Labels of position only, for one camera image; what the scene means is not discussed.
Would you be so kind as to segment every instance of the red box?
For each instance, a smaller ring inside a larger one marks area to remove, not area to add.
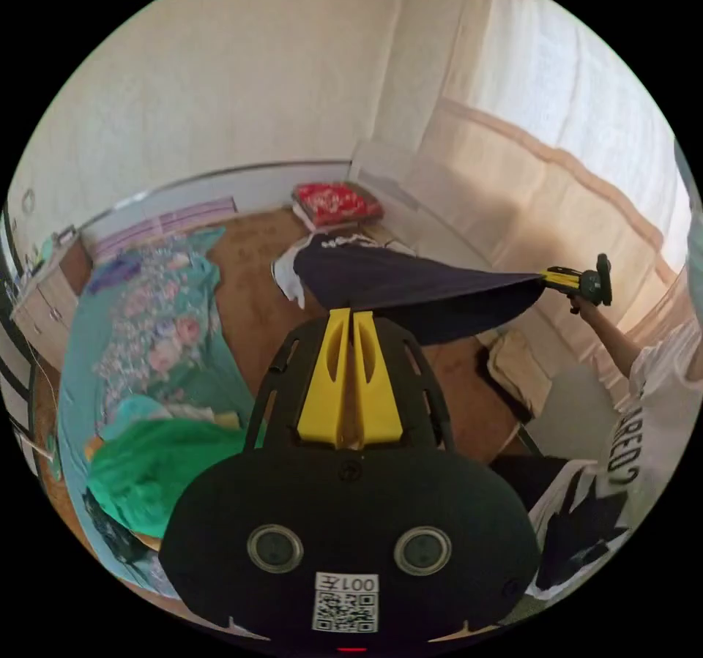
[[[352,182],[311,182],[295,188],[293,199],[316,227],[380,219],[383,208]]]

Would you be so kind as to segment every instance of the wooden floor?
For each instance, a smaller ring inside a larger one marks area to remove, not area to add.
[[[306,294],[305,309],[289,302],[273,282],[270,264],[294,241],[306,234],[288,210],[241,217],[225,224],[226,232],[215,245],[209,260],[220,268],[217,308],[225,339],[252,392],[256,392],[268,365],[288,332],[304,321],[324,314],[315,299]],[[466,456],[490,462],[505,445],[516,420],[498,395],[476,373],[480,344],[469,338],[425,349],[447,400],[458,450]],[[42,363],[58,397],[59,374]],[[55,413],[51,388],[43,376],[35,391],[35,436],[44,444],[53,430]],[[507,452],[523,454],[514,440]],[[40,459],[42,480],[56,511],[86,549],[93,550],[80,527],[63,483],[56,483]],[[198,620],[178,600],[160,597],[125,583],[144,599],[178,616]]]

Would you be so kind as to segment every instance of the person's hand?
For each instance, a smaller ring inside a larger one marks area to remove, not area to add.
[[[569,297],[572,307],[579,308],[579,316],[587,323],[593,324],[593,321],[598,318],[598,307],[580,295]]]

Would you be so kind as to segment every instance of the label sticker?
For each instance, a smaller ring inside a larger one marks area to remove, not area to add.
[[[379,576],[315,574],[313,630],[368,634],[379,630]]]

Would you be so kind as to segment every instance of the floral blanket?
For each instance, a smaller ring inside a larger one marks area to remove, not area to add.
[[[188,382],[208,366],[212,336],[221,328],[213,294],[219,272],[179,243],[174,239],[131,255],[129,262],[137,269],[120,271],[129,277],[110,309],[110,343],[93,367],[106,382],[105,411],[96,421],[96,433],[128,395],[182,401]],[[114,272],[114,265],[106,266],[91,284],[104,280],[114,287],[106,279]]]
[[[84,290],[64,360],[57,429],[68,493],[105,567],[175,597],[154,553],[134,573],[111,554],[82,502],[83,446],[130,395],[187,403],[249,421],[253,397],[222,336],[215,304],[219,268],[206,259],[223,229],[174,236],[98,267]]]

